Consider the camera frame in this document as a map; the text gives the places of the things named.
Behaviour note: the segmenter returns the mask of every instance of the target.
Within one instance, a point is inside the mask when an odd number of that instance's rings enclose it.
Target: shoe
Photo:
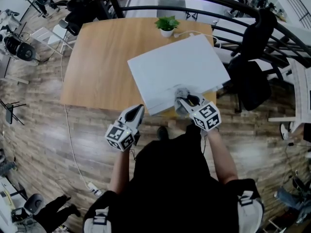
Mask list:
[[[75,206],[74,204],[71,204],[69,208],[72,209],[73,214],[75,214],[77,217],[81,217],[81,213],[79,212],[77,206]]]
[[[62,197],[65,197],[66,201],[69,201],[71,199],[71,197],[67,197],[67,195],[65,195],[65,194]]]
[[[160,141],[169,140],[169,133],[167,132],[167,129],[164,126],[158,128],[156,135]]]
[[[285,128],[285,125],[283,123],[280,125],[280,132],[283,140],[288,140],[288,130]]]
[[[288,132],[291,132],[294,127],[294,122],[290,122],[289,127],[288,127]]]
[[[15,168],[13,168],[14,171],[17,171],[17,164],[16,164],[16,157],[14,156],[14,164],[15,164]]]

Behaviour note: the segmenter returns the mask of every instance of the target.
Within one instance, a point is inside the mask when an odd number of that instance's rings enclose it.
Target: white board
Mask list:
[[[174,106],[177,88],[204,93],[230,80],[202,34],[144,53],[128,64],[150,115]]]

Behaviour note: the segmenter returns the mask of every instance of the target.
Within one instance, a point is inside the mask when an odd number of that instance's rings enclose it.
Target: cable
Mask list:
[[[287,146],[290,146],[290,147],[292,147],[292,146],[300,146],[300,147],[307,147],[307,148],[311,148],[311,146],[307,146],[307,145],[298,145],[298,144],[294,144],[294,142],[290,142]]]
[[[55,54],[55,51],[51,54],[51,56],[49,58],[47,58],[44,61],[42,61],[42,63],[46,63],[53,56],[53,54]]]
[[[63,81],[63,83],[64,83],[64,76],[63,76],[63,56],[62,56],[62,55],[61,55],[61,58],[60,58],[60,67],[61,67],[62,81]],[[75,156],[74,151],[73,151],[72,140],[71,140],[71,135],[70,135],[70,127],[69,127],[69,122],[68,122],[68,113],[67,113],[67,108],[66,108],[66,105],[65,105],[65,104],[64,104],[64,108],[65,108],[67,129],[68,129],[68,134],[69,134],[69,143],[70,143],[70,147],[71,147],[71,150],[72,150],[72,156],[73,156],[74,162],[75,162],[75,164],[76,164],[76,166],[77,166],[77,168],[78,168],[79,174],[80,174],[80,176],[82,177],[83,182],[84,182],[86,188],[87,188],[88,191],[89,191],[90,189],[89,189],[89,187],[87,186],[86,181],[85,181],[85,179],[84,179],[84,177],[83,177],[83,175],[82,175],[82,173],[81,173],[81,171],[80,171],[80,168],[79,168],[78,163],[77,163],[77,161],[76,161],[76,156]]]
[[[206,148],[206,139],[207,139],[207,135],[204,136],[204,149],[203,149],[203,152],[202,152],[203,155],[205,153],[205,148]]]
[[[287,150],[287,147],[288,147],[288,146],[285,147],[284,153],[285,153],[285,155],[286,155],[286,159],[287,159],[288,165],[289,165],[289,167],[290,167],[290,169],[291,169],[291,173],[294,174],[291,161],[290,161],[290,159],[289,159],[289,157],[288,157],[288,154],[287,154],[287,151],[286,151],[286,150]]]
[[[187,31],[182,32],[182,33],[175,33],[175,34],[174,34],[174,37],[175,37],[175,38],[178,38],[178,37],[181,36],[182,34],[190,33],[190,32],[195,32],[195,33],[203,34],[203,35],[208,36],[208,37],[212,37],[212,38],[214,38],[214,39],[216,39],[216,40],[219,41],[219,48],[220,48],[220,49],[222,48],[222,43],[220,42],[220,40],[219,40],[217,37],[214,37],[214,36],[209,35],[209,34],[201,33],[201,32],[195,31],[195,30],[187,30]]]
[[[83,192],[84,192],[84,191],[85,191],[85,190],[81,190],[81,189],[78,189],[78,188],[74,187],[74,186],[73,186],[72,184],[70,184],[70,182],[69,182],[67,179],[65,179],[65,178],[55,180],[55,183],[58,184],[58,186],[63,190],[64,193],[66,193],[66,192],[65,192],[64,189],[61,187],[61,185],[57,182],[57,181],[61,181],[61,180],[67,181],[68,185],[70,185],[70,186],[72,187],[73,190],[76,190],[76,191],[78,191],[78,192],[80,192],[80,191],[83,191]]]
[[[22,34],[24,34],[24,33],[26,33],[26,34],[28,35],[28,39],[27,39],[27,40],[22,40],[21,37],[20,37],[20,36],[21,36]],[[28,40],[30,39],[30,34],[29,34],[28,32],[22,32],[22,33],[20,33],[20,35],[19,35],[19,39],[20,39],[22,42],[26,42],[26,41],[28,41]]]
[[[136,161],[136,157],[135,157],[135,149],[131,149],[130,152],[132,152],[133,154],[133,158],[134,158],[134,161]]]

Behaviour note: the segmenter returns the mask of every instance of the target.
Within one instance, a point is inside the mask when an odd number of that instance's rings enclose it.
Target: wooden floor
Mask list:
[[[30,9],[23,21],[27,21],[26,30],[36,30],[42,26],[52,29],[64,18],[67,10],[54,13],[52,18],[37,17],[36,11]],[[33,42],[42,59],[49,57],[52,51]],[[69,61],[70,50],[63,58],[64,74]],[[17,108],[16,114],[25,123],[17,122],[8,125],[5,111],[1,110],[0,122],[4,137],[3,147],[9,159],[17,158],[18,171],[10,171],[9,178],[14,184],[20,182],[28,195],[40,193],[46,202],[62,195],[64,192],[72,197],[72,203],[80,208],[89,208],[96,197],[89,193],[79,176],[73,161],[69,145],[69,135],[64,106],[59,103],[62,89],[61,59],[54,54],[52,58],[37,67],[19,62],[11,62],[9,74],[30,81],[28,85],[20,83],[0,83],[0,98],[4,102],[21,101],[27,106]],[[226,95],[217,100],[221,111],[222,125],[220,132],[231,152],[238,168],[240,178],[256,180],[259,192],[265,205],[266,221],[282,212],[282,206],[274,197],[276,189],[287,180],[290,166],[298,170],[302,179],[308,177],[308,165],[304,154],[305,147],[287,147],[281,140],[279,124],[267,121],[271,116],[294,115],[294,92],[273,85],[271,98],[252,112],[236,115],[237,105],[234,95]],[[116,151],[111,149],[104,134],[119,112],[95,110],[83,107],[68,106],[69,126],[72,143],[78,165],[86,181],[92,181],[99,188],[107,189],[110,181]],[[146,116],[140,128],[141,138],[135,148],[136,154],[147,143],[156,139],[156,130],[160,125],[167,126],[171,137],[182,134],[177,124],[186,124],[180,118],[163,118]],[[305,145],[306,142],[295,138],[294,142]],[[207,146],[205,153],[213,176],[215,171]],[[131,156],[130,172],[133,174],[135,162]],[[72,216],[66,224],[74,231],[81,232],[82,218]]]

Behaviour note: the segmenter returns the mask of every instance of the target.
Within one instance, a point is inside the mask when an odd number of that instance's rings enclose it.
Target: jeans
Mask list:
[[[5,175],[9,170],[15,167],[16,167],[15,162],[8,162],[7,164],[0,166],[0,175],[1,176]]]

